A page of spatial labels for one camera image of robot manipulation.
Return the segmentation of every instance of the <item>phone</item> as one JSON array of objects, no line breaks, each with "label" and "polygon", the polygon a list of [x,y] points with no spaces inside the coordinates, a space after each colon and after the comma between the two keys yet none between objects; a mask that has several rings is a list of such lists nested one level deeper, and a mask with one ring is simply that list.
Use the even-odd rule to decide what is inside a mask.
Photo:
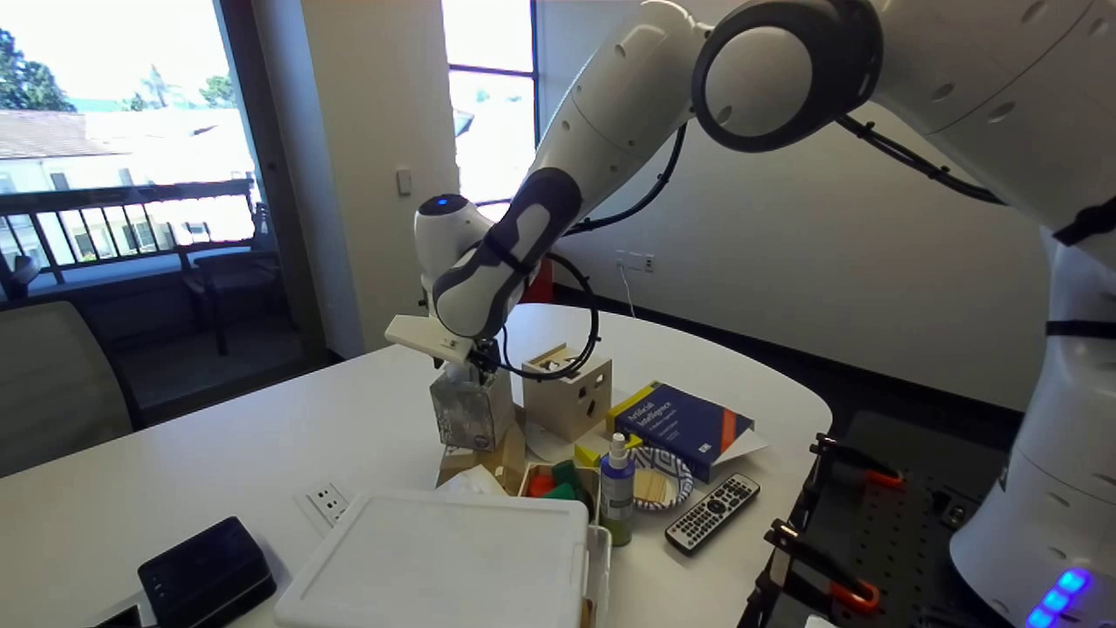
[{"label": "phone", "polygon": [[236,516],[139,565],[161,628],[228,625],[274,593],[264,552]]}]

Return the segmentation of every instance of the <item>wall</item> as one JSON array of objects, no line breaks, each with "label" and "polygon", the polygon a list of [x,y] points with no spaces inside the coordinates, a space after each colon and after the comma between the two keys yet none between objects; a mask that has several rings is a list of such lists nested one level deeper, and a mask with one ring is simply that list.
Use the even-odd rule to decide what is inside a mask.
[{"label": "wall", "polygon": [[[254,0],[325,343],[382,346],[415,310],[411,208],[455,187],[438,0]],[[394,190],[394,172],[415,190]]]},{"label": "wall", "polygon": [[[543,118],[629,5],[636,0],[539,0]],[[715,22],[736,2],[686,5]],[[859,115],[943,161],[881,106]],[[637,200],[661,163],[666,150],[598,217]],[[608,297],[991,404],[1020,407],[1039,369],[1039,230],[902,172],[840,129],[746,158],[691,122],[661,200],[560,252]],[[653,254],[654,267],[616,267],[624,254]]]}]

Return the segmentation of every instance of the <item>cable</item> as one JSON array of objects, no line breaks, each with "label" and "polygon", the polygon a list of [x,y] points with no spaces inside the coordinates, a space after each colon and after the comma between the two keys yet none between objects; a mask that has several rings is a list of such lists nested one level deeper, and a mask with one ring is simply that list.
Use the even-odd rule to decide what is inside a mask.
[{"label": "cable", "polygon": [[926,158],[906,150],[902,143],[874,132],[874,122],[859,122],[851,115],[840,115],[838,124],[846,129],[851,134],[865,139],[879,154],[886,154],[886,158],[891,158],[891,161],[901,161],[901,163],[906,163],[906,167],[912,167],[912,172],[922,172],[926,176],[934,176],[939,186],[944,186],[944,187],[953,187],[959,195],[970,195],[970,200],[979,200],[979,203],[991,203],[991,207],[1004,207],[991,187],[970,186],[970,180],[956,176],[947,167],[931,163]]},{"label": "cable", "polygon": [[619,267],[619,282],[624,282],[629,313],[636,316],[632,282],[624,267]]},{"label": "cable", "polygon": [[514,360],[510,360],[510,346],[514,346],[514,337],[510,337],[510,329],[497,329],[497,367],[502,369],[510,369],[510,373],[515,373],[515,375],[526,375],[526,380],[560,380],[560,375],[574,375],[587,361],[590,361],[590,355],[591,355],[591,348],[595,348],[595,343],[598,343],[598,308],[595,308],[595,294],[591,294],[591,286],[590,286],[590,275],[582,275],[569,258],[560,258],[560,254],[553,254],[551,252],[551,260],[557,260],[580,286],[582,286],[582,294],[587,294],[587,298],[590,298],[590,333],[587,333],[587,346],[582,346],[582,352],[571,360],[571,361],[564,361],[560,369],[548,369],[548,373],[538,373],[538,369],[519,369],[519,367],[514,367]]},{"label": "cable", "polygon": [[686,124],[680,124],[680,129],[674,132],[674,146],[671,146],[666,167],[654,173],[654,186],[653,186],[636,207],[629,207],[624,211],[604,217],[604,220],[582,220],[582,224],[574,224],[571,230],[564,230],[564,236],[571,236],[571,233],[590,233],[590,230],[598,230],[598,225],[632,220],[636,211],[647,208],[653,200],[658,200],[658,190],[671,186],[674,167],[676,167],[676,158],[684,154],[684,146],[686,146]]}]

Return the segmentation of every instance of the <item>balcony railing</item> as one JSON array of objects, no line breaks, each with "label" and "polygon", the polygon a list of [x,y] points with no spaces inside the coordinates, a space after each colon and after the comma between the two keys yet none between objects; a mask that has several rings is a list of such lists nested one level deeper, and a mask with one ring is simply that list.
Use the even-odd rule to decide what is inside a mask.
[{"label": "balcony railing", "polygon": [[254,233],[251,176],[0,195],[0,254],[66,267],[169,254]]}]

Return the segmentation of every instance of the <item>window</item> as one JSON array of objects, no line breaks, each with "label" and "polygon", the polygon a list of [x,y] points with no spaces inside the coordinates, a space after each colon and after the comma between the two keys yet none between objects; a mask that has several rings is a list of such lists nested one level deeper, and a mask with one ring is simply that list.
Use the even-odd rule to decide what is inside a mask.
[{"label": "window", "polygon": [[[211,0],[0,0],[0,195],[251,176]],[[219,200],[4,208],[0,254],[37,267],[251,236]]]},{"label": "window", "polygon": [[538,143],[534,0],[441,0],[460,195],[515,195]]}]

